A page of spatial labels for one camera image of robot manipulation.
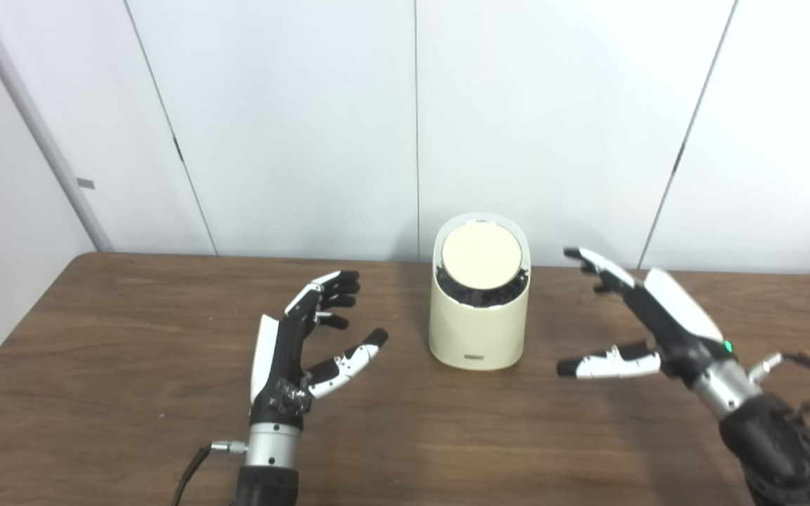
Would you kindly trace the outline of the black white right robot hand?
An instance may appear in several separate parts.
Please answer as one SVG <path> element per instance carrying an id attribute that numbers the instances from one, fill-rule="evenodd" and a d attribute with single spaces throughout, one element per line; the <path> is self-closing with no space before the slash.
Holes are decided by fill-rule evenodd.
<path id="1" fill-rule="evenodd" d="M 702 372 L 733 357 L 722 332 L 706 311 L 666 271 L 650 269 L 645 278 L 584 247 L 566 247 L 563 254 L 598 276 L 596 294 L 616 294 L 655 340 L 617 344 L 578 358 L 558 361 L 557 375 L 569 379 L 644 377 L 662 372 L 691 387 Z"/>

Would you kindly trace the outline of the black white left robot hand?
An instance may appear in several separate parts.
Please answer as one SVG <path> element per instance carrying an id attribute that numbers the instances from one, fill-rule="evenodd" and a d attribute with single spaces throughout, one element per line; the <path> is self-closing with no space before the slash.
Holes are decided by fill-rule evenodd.
<path id="1" fill-rule="evenodd" d="M 318 364 L 302 364 L 304 345 L 315 329 L 348 328 L 349 320 L 333 310 L 356 305 L 359 280 L 358 271 L 326 273 L 309 281 L 279 319 L 262 315 L 250 377 L 250 426 L 303 430 L 315 401 L 341 389 L 377 358 L 389 339 L 384 329 Z"/>

